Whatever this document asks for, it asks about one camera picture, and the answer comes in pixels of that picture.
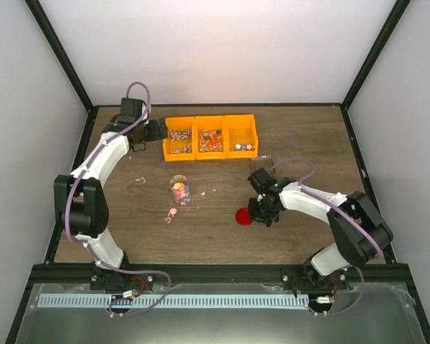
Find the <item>red jar lid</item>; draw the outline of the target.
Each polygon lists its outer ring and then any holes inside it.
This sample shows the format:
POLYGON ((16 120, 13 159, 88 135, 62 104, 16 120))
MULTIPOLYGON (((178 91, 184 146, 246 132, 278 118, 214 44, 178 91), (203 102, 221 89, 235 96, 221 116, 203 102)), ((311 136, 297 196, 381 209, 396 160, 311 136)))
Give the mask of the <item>red jar lid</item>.
POLYGON ((249 226, 253 221, 249 215, 248 208, 240 208, 235 214, 236 222, 241 226, 249 226))

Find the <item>orange candy bin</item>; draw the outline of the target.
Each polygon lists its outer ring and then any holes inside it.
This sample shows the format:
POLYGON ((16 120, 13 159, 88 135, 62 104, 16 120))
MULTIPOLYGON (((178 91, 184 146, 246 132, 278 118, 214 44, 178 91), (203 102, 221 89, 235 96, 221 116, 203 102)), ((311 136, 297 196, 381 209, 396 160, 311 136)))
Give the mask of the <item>orange candy bin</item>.
POLYGON ((227 139, 224 117, 208 115, 195 117, 196 160, 226 159, 227 139))
POLYGON ((194 117, 166 118, 168 137, 163 140, 164 161, 196 160, 196 129, 194 117))
POLYGON ((256 158, 259 139, 253 114, 225 115, 227 159, 256 158))

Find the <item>brown slotted plastic scoop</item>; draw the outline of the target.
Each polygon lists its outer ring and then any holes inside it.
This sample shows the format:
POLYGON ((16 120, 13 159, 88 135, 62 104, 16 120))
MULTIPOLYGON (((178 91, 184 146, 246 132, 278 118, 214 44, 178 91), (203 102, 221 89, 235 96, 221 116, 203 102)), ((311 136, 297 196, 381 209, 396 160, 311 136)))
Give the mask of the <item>brown slotted plastic scoop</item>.
POLYGON ((250 163, 253 171, 256 171, 260 168, 264 168, 265 170, 269 171, 274 165, 271 154, 258 155, 256 158, 252 158, 250 163))

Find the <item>clear plastic jar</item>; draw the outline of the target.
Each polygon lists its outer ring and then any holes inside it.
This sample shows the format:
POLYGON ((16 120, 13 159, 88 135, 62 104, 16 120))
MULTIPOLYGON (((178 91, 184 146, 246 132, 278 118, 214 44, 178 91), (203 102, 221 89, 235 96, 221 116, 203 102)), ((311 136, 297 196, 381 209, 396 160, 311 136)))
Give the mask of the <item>clear plastic jar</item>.
POLYGON ((183 175, 175 175, 170 180, 170 188, 174 201, 181 206, 185 206, 191 201, 191 192, 188 180, 183 175))

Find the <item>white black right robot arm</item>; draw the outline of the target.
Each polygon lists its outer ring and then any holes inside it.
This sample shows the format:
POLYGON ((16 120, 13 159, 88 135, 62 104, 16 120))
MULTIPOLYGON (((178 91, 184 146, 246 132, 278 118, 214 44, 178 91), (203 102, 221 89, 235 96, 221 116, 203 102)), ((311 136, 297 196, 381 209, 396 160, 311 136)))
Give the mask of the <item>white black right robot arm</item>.
POLYGON ((306 284, 319 289, 330 275, 347 267, 361 268, 383 254, 393 232, 367 195, 328 193, 308 188, 292 178, 275 179, 264 168, 249 177, 257 197, 249 200, 248 217, 270 227, 283 211, 297 211, 330 227, 335 243, 314 253, 304 263, 306 284))

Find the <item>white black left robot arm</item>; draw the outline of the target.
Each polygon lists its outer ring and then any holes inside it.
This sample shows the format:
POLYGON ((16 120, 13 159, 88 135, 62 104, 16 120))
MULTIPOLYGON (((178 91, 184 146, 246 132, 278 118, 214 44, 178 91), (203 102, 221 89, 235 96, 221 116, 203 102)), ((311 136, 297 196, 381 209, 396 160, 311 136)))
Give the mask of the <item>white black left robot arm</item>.
POLYGON ((108 269, 107 281, 118 290, 131 283, 132 272, 123 266, 125 252, 108 229, 110 212, 103 187, 118 162, 137 145, 168 137, 166 120, 151 120, 150 108, 142 100, 124 97, 120 112, 103 128, 92 152, 69 175, 54 180, 56 224, 70 241, 92 254, 98 267, 108 269))

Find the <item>rainbow lollipop on table left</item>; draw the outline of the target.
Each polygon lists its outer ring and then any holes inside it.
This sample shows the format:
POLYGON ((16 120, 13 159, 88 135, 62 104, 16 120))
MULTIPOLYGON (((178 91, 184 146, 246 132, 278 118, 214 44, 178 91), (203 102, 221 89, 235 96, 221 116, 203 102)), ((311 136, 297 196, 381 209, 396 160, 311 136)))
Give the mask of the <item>rainbow lollipop on table left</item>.
POLYGON ((146 178, 141 176, 140 178, 137 178, 135 181, 137 181, 138 183, 145 183, 146 182, 146 178))

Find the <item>pink lollipop on table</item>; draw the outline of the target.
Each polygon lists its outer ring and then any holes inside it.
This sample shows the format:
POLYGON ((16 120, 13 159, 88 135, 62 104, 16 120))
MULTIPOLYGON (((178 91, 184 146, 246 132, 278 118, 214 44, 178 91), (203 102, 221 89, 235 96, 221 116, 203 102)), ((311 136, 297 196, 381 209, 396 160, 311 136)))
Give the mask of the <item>pink lollipop on table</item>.
POLYGON ((169 210, 168 215, 171 217, 174 217, 177 214, 177 212, 178 212, 177 209, 172 208, 169 210))

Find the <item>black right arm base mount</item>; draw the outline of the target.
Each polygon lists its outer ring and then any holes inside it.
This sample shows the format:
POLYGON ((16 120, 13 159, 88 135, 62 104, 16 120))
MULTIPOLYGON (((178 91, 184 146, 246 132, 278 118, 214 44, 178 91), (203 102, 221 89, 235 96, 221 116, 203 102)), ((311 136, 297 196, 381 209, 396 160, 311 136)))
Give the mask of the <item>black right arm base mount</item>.
POLYGON ((328 276, 320 275, 310 264, 290 264, 281 268, 282 284, 286 290, 301 293, 329 291, 334 287, 331 280, 339 286, 340 271, 337 270, 328 276))

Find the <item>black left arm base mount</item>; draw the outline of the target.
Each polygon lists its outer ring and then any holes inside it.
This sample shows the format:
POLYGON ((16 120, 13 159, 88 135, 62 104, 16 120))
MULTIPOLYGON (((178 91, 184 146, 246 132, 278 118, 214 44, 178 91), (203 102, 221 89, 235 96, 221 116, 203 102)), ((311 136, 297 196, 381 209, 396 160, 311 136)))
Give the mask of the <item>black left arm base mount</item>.
POLYGON ((142 287, 139 279, 143 280, 145 290, 149 290, 153 286, 156 273, 151 272, 151 269, 145 265, 123 262, 119 269, 136 271, 136 273, 126 274, 91 264, 87 270, 90 276, 90 288, 106 292, 122 292, 131 289, 139 290, 142 287))

